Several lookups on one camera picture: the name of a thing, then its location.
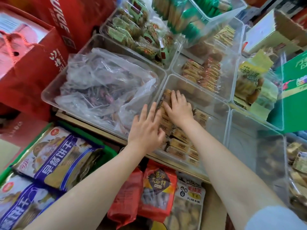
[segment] red gift box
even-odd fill
[[[116,0],[32,0],[40,19],[57,28],[77,53],[115,9]]]
[[[56,28],[0,3],[0,102],[48,120],[40,95],[64,69],[68,51]]]

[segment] right hand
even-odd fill
[[[172,108],[163,102],[163,107],[167,112],[171,121],[180,128],[183,128],[183,124],[188,122],[188,120],[194,120],[191,103],[187,102],[185,96],[177,91],[177,96],[174,90],[171,94],[172,98]]]

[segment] blue biscuit package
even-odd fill
[[[13,165],[19,173],[68,191],[80,182],[103,153],[62,127],[50,127]]]
[[[0,229],[24,229],[57,198],[42,185],[11,173],[0,190]]]

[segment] clear plastic bag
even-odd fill
[[[56,103],[84,120],[128,135],[133,117],[149,103],[157,75],[135,59],[101,48],[71,55]]]

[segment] red snack bag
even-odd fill
[[[135,168],[116,195],[107,214],[110,220],[118,223],[116,229],[136,219],[143,189],[142,183],[143,172]]]
[[[138,215],[163,223],[170,215],[177,185],[175,170],[149,160]]]

